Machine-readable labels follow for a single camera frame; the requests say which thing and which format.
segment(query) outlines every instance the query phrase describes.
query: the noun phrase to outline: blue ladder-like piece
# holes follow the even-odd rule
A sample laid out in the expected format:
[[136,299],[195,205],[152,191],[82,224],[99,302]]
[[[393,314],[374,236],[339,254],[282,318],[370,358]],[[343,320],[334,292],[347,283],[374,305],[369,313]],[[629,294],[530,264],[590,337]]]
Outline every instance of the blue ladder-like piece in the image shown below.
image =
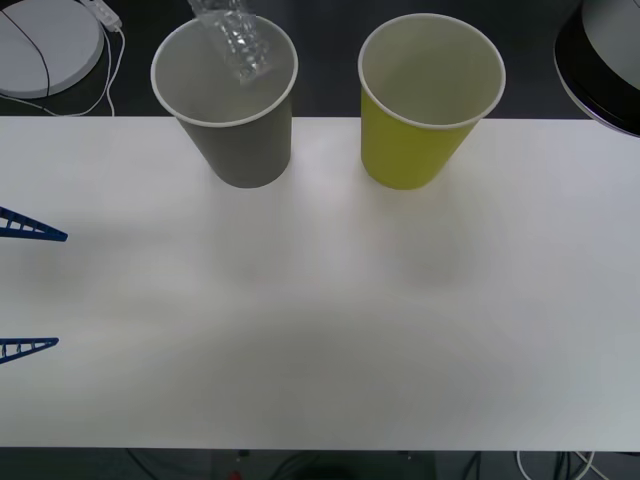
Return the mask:
[[[0,365],[54,347],[59,341],[58,338],[0,338]],[[7,348],[11,346],[14,346],[13,353]]]
[[40,223],[32,218],[25,217],[19,213],[12,212],[6,208],[0,207],[0,219],[7,221],[6,226],[2,226],[4,222],[0,221],[0,237],[11,238],[29,238],[32,240],[50,240],[53,242],[66,242],[69,237],[66,233],[56,230],[55,228]]

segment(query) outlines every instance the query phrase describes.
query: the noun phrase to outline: black cable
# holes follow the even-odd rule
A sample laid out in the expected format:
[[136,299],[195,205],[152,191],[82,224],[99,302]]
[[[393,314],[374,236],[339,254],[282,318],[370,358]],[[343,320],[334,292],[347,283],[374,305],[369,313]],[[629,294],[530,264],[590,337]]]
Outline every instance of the black cable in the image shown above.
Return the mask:
[[301,468],[311,466],[320,457],[320,455],[318,454],[308,461],[298,462],[300,459],[304,458],[309,454],[310,452],[298,452],[295,455],[292,455],[291,457],[287,458],[284,462],[280,464],[278,468],[275,469],[275,471],[269,477],[269,480],[280,480],[280,479],[287,478],[288,476],[292,475],[293,473],[300,470]]
[[567,474],[564,480],[571,480],[571,452],[567,452]]
[[564,465],[565,452],[556,453],[556,466],[553,469],[553,480],[560,480],[560,473]]
[[36,49],[36,51],[38,52],[38,55],[40,55],[40,59],[42,60],[42,65],[44,65],[44,70],[47,73],[47,94],[44,97],[44,103],[42,104],[42,106],[40,107],[41,110],[44,112],[46,106],[47,106],[47,100],[49,98],[49,91],[51,90],[51,76],[49,75],[49,67],[47,66],[47,62],[44,59],[44,55],[42,54],[42,52],[40,51],[40,49],[38,48],[38,46],[36,45],[36,43],[31,40],[31,37],[29,35],[27,35],[27,32],[25,32],[24,30],[22,30],[22,28],[20,28],[20,25],[18,25],[16,22],[13,21],[13,19],[7,15],[7,12],[5,12],[4,10],[0,10],[0,12],[2,12],[2,14],[7,17],[7,20],[9,20],[11,23],[13,23],[13,25],[22,32],[22,34],[26,37],[27,40],[29,40],[31,42],[31,45],[33,45],[33,48]]
[[160,480],[151,472],[151,470],[145,467],[144,464],[140,460],[138,460],[138,458],[133,454],[133,452],[130,449],[125,448],[124,451],[127,452],[131,460],[133,460],[133,463],[135,463],[140,468],[140,470],[142,470],[147,475],[147,477],[149,477],[151,480]]
[[[473,456],[471,457],[471,460],[469,460],[469,463],[467,463],[467,465],[464,467],[464,470],[462,471],[462,480],[467,480],[467,477],[469,476],[469,474],[471,473],[471,470],[477,464],[479,459],[480,459],[480,452],[474,453]],[[476,467],[476,477],[478,475],[480,475],[480,469]]]
[[480,480],[481,466],[482,466],[482,452],[478,452],[478,460],[476,460],[476,480]]

